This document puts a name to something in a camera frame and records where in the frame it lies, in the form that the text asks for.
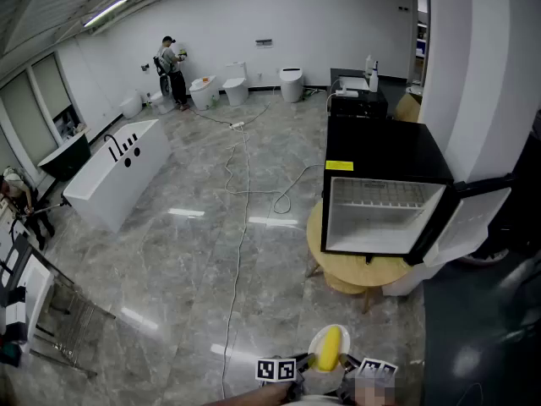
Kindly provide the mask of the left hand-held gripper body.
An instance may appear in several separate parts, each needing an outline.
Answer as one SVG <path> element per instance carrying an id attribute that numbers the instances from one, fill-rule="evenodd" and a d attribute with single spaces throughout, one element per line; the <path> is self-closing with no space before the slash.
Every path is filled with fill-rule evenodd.
<path id="1" fill-rule="evenodd" d="M 294 401 L 303 395 L 304 382 L 301 365 L 296 363 L 295 356 L 258 359 L 255 366 L 255 380 L 261 386 L 270 383 L 291 382 L 287 401 Z"/>

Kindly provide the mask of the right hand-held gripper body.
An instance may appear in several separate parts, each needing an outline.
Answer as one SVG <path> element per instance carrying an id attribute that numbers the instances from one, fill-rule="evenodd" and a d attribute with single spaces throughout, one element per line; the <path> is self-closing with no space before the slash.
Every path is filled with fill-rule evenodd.
<path id="1" fill-rule="evenodd" d="M 337 397 L 344 404 L 396 404 L 396 373 L 391 363 L 364 358 L 356 370 L 344 371 Z"/>

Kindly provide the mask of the yellow corn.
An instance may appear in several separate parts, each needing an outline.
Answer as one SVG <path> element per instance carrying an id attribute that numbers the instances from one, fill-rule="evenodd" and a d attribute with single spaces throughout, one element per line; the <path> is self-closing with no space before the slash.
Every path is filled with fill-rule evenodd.
<path id="1" fill-rule="evenodd" d="M 333 371 L 337 365 L 342 346 L 342 331 L 338 326 L 331 326 L 326 333 L 318 357 L 318 370 Z"/>

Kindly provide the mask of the white round plate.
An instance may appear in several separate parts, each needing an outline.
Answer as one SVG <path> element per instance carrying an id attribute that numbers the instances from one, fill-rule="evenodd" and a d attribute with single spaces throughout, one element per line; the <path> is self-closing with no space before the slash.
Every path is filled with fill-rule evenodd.
<path id="1" fill-rule="evenodd" d="M 317 362 L 312 367 L 312 369 L 319 373 L 329 373 L 329 372 L 318 370 L 317 363 L 318 363 L 318 357 L 319 357 L 320 351 L 322 349 L 323 339 L 331 326 L 338 326 L 340 327 L 342 331 L 342 346 L 341 346 L 340 354 L 349 353 L 351 338 L 347 329 L 344 326 L 338 325 L 338 324 L 331 324 L 331 325 L 325 326 L 324 328 L 318 331 L 318 333 L 314 336 L 314 338 L 312 339 L 309 345 L 309 353 L 314 354 L 315 359 L 317 359 Z"/>

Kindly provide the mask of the black mini fridge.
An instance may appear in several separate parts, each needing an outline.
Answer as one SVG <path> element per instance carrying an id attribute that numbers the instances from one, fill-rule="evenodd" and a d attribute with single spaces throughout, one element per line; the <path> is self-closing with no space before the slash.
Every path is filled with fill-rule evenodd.
<path id="1" fill-rule="evenodd" d="M 457 182 L 422 123 L 331 115 L 321 249 L 439 266 L 476 251 L 511 193 L 512 174 Z"/>

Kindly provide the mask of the person's left forearm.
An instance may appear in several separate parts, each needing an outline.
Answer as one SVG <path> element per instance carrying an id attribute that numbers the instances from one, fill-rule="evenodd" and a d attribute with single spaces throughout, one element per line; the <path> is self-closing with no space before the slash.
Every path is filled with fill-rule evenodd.
<path id="1" fill-rule="evenodd" d="M 256 390 L 202 406 L 281 406 L 286 402 L 291 382 L 266 384 Z"/>

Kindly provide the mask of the person's beige shirt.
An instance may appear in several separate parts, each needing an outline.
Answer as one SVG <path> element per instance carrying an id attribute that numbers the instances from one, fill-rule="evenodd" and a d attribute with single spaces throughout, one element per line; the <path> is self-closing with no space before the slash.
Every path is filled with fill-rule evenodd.
<path id="1" fill-rule="evenodd" d="M 301 395 L 299 398 L 291 401 L 286 406 L 343 406 L 336 397 L 308 394 Z"/>

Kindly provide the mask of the round wooden table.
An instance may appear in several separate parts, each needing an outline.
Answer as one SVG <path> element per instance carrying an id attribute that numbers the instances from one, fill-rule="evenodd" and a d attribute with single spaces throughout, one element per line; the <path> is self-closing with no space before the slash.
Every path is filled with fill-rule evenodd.
<path id="1" fill-rule="evenodd" d="M 325 253 L 321 250 L 323 202 L 320 200 L 309 214 L 306 228 L 309 251 L 314 259 L 306 278 L 322 272 L 327 285 L 342 294 L 363 294 L 362 313 L 369 311 L 376 291 L 405 277 L 413 268 L 401 257 Z"/>

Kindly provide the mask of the dark glossy counter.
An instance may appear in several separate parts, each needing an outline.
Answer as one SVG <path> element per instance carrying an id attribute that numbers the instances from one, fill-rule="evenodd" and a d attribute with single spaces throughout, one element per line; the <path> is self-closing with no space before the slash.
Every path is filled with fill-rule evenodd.
<path id="1" fill-rule="evenodd" d="M 422 406 L 541 406 L 541 250 L 424 283 Z"/>

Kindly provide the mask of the white rectangular bathtub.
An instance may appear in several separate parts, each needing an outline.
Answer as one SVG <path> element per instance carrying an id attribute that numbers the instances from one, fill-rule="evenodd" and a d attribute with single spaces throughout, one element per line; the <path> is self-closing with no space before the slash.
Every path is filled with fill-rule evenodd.
<path id="1" fill-rule="evenodd" d="M 128 123 L 113 136 L 123 156 L 114 162 L 108 150 L 112 142 L 105 142 L 63 196 L 91 227 L 116 233 L 172 150 L 158 119 Z"/>

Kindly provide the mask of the black sink cabinet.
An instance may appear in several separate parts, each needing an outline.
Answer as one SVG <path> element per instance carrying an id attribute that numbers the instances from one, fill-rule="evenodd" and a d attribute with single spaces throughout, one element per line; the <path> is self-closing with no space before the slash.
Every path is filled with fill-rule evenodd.
<path id="1" fill-rule="evenodd" d="M 331 69 L 326 111 L 335 116 L 386 119 L 388 101 L 381 88 L 369 88 L 369 77 L 363 70 Z"/>

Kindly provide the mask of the round wooden chair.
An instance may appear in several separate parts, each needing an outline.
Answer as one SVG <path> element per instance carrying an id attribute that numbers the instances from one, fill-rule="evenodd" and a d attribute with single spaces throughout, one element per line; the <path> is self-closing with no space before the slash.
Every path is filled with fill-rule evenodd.
<path id="1" fill-rule="evenodd" d="M 394 111 L 395 120 L 416 123 L 422 104 L 422 97 L 412 93 L 406 93 L 397 103 Z"/>

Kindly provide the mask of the black bathtub faucet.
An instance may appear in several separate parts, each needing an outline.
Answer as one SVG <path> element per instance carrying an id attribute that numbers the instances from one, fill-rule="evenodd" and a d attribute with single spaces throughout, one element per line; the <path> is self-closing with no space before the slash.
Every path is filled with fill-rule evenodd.
<path id="1" fill-rule="evenodd" d="M 123 151 L 120 148 L 117 139 L 112 134 L 105 134 L 103 140 L 105 142 L 112 142 L 112 144 L 108 146 L 108 150 L 112 156 L 113 161 L 118 162 L 118 159 L 123 156 Z"/>

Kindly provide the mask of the wide frosted window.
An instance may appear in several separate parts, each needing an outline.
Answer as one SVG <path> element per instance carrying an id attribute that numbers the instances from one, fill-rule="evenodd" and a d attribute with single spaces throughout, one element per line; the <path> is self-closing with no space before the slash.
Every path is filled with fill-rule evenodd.
<path id="1" fill-rule="evenodd" d="M 53 153 L 57 140 L 54 119 L 71 105 L 53 54 L 31 65 L 0 88 L 0 100 L 15 134 L 34 167 Z"/>

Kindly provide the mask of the long ceiling light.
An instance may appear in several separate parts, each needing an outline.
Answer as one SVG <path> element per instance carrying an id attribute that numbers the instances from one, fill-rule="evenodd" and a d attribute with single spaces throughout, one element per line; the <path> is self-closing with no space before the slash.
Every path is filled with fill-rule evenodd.
<path id="1" fill-rule="evenodd" d="M 83 23 L 83 27 L 86 28 L 86 27 L 89 27 L 89 26 L 95 24 L 97 21 L 101 20 L 102 18 L 104 18 L 106 15 L 108 15 L 109 13 L 114 11 L 115 9 L 117 9 L 117 8 L 121 7 L 122 5 L 124 5 L 127 1 L 128 0 L 117 0 L 117 1 L 115 1 L 114 3 L 112 3 L 109 6 L 107 6 L 106 8 L 104 8 L 102 11 L 100 11 L 98 14 L 95 14 L 90 19 L 86 20 Z"/>

